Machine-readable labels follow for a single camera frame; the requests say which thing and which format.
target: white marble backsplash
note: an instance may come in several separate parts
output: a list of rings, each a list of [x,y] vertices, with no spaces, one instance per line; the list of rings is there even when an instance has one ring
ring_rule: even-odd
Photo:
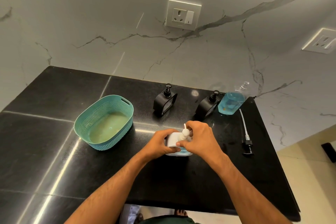
[[[0,109],[48,65],[227,91],[250,81],[276,150],[336,123],[336,53],[301,51],[336,28],[335,0],[202,4],[195,31],[168,0],[0,0]]]

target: electrical outlet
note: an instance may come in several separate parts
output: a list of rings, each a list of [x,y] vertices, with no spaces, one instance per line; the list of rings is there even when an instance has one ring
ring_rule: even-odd
[[[321,28],[305,45],[302,50],[330,53],[336,48],[336,30]]]
[[[197,4],[169,0],[166,26],[195,30],[201,13],[201,7],[201,5]]]
[[[174,8],[173,10],[173,18],[172,21],[176,21],[178,23],[184,23],[187,16],[187,10],[181,10]]]

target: basket handle hole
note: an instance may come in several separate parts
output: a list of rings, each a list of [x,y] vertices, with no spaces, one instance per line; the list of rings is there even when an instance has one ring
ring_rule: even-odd
[[[126,100],[121,99],[121,101],[123,101],[123,102],[127,103],[128,105],[130,105]]]

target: blue liquid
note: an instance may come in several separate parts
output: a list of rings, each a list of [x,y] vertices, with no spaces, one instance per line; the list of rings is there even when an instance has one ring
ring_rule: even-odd
[[[236,92],[228,92],[218,105],[218,111],[223,114],[232,115],[245,102],[245,97]]]

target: bottle with blue liquid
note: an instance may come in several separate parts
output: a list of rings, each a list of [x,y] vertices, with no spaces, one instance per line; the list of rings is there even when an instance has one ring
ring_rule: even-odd
[[[234,114],[249,97],[249,84],[244,82],[240,87],[235,86],[235,91],[227,92],[218,105],[218,111],[227,115]]]

